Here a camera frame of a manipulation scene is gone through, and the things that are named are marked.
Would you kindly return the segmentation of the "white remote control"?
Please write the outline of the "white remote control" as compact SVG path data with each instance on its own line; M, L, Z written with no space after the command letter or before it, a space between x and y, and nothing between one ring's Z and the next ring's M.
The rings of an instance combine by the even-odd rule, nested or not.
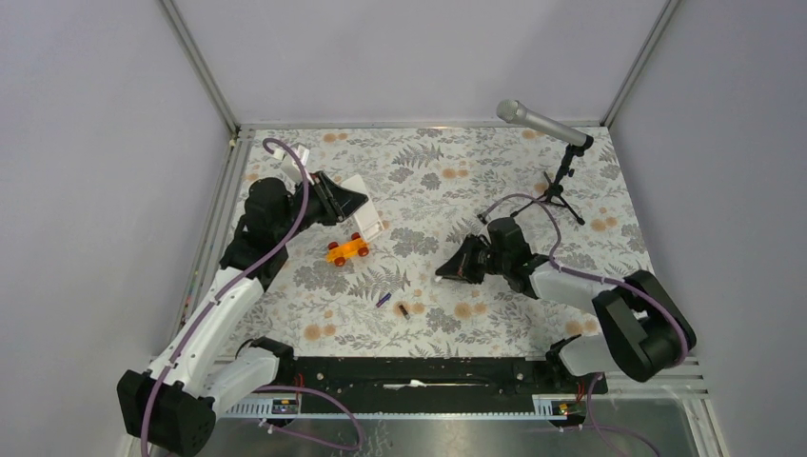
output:
M373 242L384 231L384 224L371 198L370 191L366 186L363 177L355 174L342 182L342 187L348 190L359 192L367 197L367 201L353 213L352 218L356 227L367 242Z

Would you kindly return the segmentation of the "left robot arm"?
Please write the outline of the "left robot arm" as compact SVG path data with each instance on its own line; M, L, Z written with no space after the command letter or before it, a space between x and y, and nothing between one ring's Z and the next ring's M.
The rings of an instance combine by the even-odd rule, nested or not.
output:
M168 347L117 385L126 432L143 446L195 456L221 416L267 385L287 389L297 374L292 347L260 337L225 368L213 372L236 325L269 289L288 259L286 243L307 228L359 217L371 201L364 179L336 183L310 174L294 190L279 178L254 182L232 241L203 302Z

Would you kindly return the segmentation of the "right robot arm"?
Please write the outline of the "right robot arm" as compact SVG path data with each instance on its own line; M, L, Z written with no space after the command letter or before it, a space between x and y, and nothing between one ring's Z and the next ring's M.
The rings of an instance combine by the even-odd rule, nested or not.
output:
M637 270L613 279L558 264L535 253L511 217L492 221L485 234L469 234L437 277L477 285L501 276L518 294L573 306L594 315L600 331L575 335L546 352L547 383L568 392L583 376L619 370L646 382L680 364L697 335L658 278Z

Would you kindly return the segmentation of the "purple battery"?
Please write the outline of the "purple battery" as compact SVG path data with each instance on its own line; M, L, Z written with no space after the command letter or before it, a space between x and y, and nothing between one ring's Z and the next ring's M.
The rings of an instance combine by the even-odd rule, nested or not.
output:
M383 305L384 305L386 302L388 302L388 301L390 300L390 298L391 298L391 293L390 293L390 292L386 293L384 296L382 296L382 297L381 297L381 298L378 300L378 302L376 303L375 307L376 307L376 308L380 308L380 307L381 307L381 306L383 306Z

